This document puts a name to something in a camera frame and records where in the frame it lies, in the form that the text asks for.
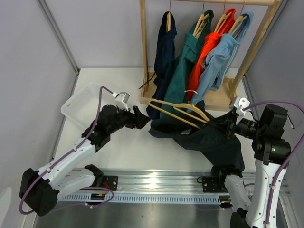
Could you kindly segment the dark charcoal shorts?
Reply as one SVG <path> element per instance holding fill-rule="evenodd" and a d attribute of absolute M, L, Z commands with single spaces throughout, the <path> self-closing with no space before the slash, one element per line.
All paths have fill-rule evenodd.
<path fill-rule="evenodd" d="M 152 119 L 150 135 L 155 138 L 173 139 L 186 150 L 201 152 L 213 165 L 211 175 L 217 175 L 220 170 L 245 170 L 241 142 L 236 136 L 228 139 L 215 127 L 197 120 L 194 120 L 194 123 L 199 129 L 168 115 L 157 118 L 156 115 L 160 114 L 160 111 L 151 106 L 148 106 L 146 111 Z"/>

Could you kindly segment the wooden hanger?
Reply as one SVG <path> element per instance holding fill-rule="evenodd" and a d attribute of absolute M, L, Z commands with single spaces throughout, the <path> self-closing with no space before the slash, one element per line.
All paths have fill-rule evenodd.
<path fill-rule="evenodd" d="M 204 113 L 204 111 L 200 110 L 199 108 L 197 108 L 196 106 L 192 105 L 192 104 L 188 104 L 188 103 L 179 103 L 179 104 L 175 104 L 175 103 L 171 103 L 171 102 L 167 102 L 167 101 L 163 101 L 163 100 L 158 100 L 158 99 L 155 99 L 155 98 L 150 98 L 148 99 L 148 106 L 164 113 L 164 114 L 167 114 L 179 121 L 182 121 L 184 122 L 185 124 L 188 124 L 192 127 L 195 127 L 197 129 L 199 129 L 200 127 L 197 126 L 196 124 L 172 113 L 172 112 L 169 112 L 161 107 L 157 107 L 156 105 L 154 105 L 153 103 L 159 103 L 159 104 L 163 104 L 163 105 L 166 105 L 166 106 L 170 106 L 172 107 L 175 111 L 183 114 L 183 115 L 186 115 L 192 119 L 195 119 L 197 120 L 198 122 L 201 122 L 203 124 L 206 124 L 210 121 L 210 119 L 206 116 L 206 114 Z"/>

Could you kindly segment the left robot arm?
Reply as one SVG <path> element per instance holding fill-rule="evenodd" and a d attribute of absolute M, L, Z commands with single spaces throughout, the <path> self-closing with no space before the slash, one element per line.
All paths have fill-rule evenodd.
<path fill-rule="evenodd" d="M 100 189 L 103 172 L 96 166 L 87 165 L 78 174 L 69 175 L 69 172 L 110 142 L 111 134 L 124 127 L 142 129 L 149 121 L 150 118 L 135 105 L 132 111 L 114 105 L 102 107 L 89 128 L 66 154 L 36 171 L 32 168 L 24 171 L 19 191 L 20 213 L 26 214 L 23 210 L 26 203 L 32 213 L 44 216 L 66 195 L 86 188 Z"/>

